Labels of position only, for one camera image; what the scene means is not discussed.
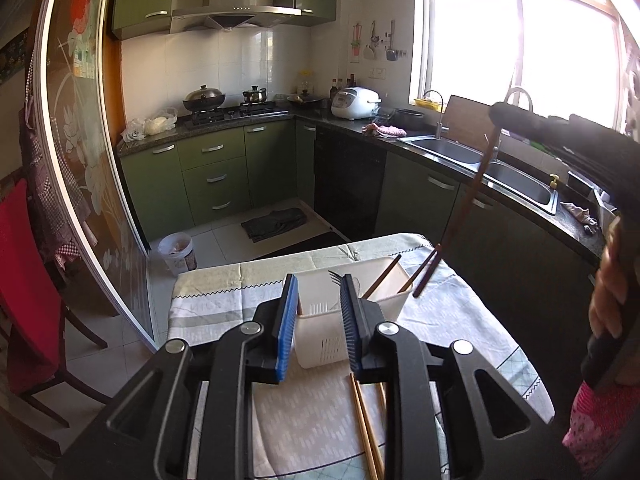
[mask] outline gas stove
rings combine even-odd
[[[184,123],[184,126],[188,130],[194,130],[197,128],[201,128],[205,124],[217,123],[230,119],[238,119],[241,117],[273,117],[280,115],[284,116],[288,114],[288,110],[278,108],[273,101],[267,101],[264,103],[242,103],[239,106],[194,112],[193,114],[191,114],[191,118]]]

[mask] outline black handle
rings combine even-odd
[[[629,283],[626,302],[620,307],[622,335],[614,338],[604,332],[589,340],[587,356],[582,361],[582,378],[597,394],[606,390],[620,369],[640,346],[640,285]]]
[[[625,304],[620,306],[622,335],[614,338],[605,332],[599,338],[592,336],[581,367],[582,378],[597,394],[613,384],[622,367],[640,346],[640,285],[634,269],[640,248],[640,228],[628,216],[620,218],[620,223],[618,259],[628,283]]]

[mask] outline tablecloth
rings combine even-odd
[[[178,277],[169,311],[168,338],[189,345],[216,340],[233,326],[252,318],[263,301],[280,296],[288,272],[321,269],[381,256],[402,254],[400,264],[411,275],[433,249],[424,237],[397,234],[362,242],[193,270]],[[423,341],[448,346],[466,339],[495,366],[543,420],[554,409],[539,375],[505,328],[473,290],[442,262],[420,298],[409,297],[398,324]],[[286,380],[278,385],[254,384],[254,471],[259,478],[365,478],[363,449],[348,389],[348,361],[301,368],[295,355]],[[195,450],[204,409],[203,384],[196,417],[189,478],[194,478]],[[365,387],[367,407],[376,439],[384,442],[378,400]],[[446,451],[440,449],[442,473],[447,477]]]

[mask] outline pink cloth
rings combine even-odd
[[[580,464],[593,472],[606,458],[640,406],[640,386],[612,386],[597,396],[582,383],[571,410],[569,431],[562,443]]]
[[[362,134],[369,137],[406,137],[406,131],[395,126],[380,126],[379,124],[367,124],[362,127]]]

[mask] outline human hand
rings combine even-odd
[[[605,331],[615,338],[622,335],[620,305],[626,301],[628,283],[618,261],[620,230],[620,219],[616,218],[609,227],[607,246],[596,273],[596,284],[589,305],[589,323],[596,337]],[[616,382],[627,386],[640,384],[640,349],[620,370]]]

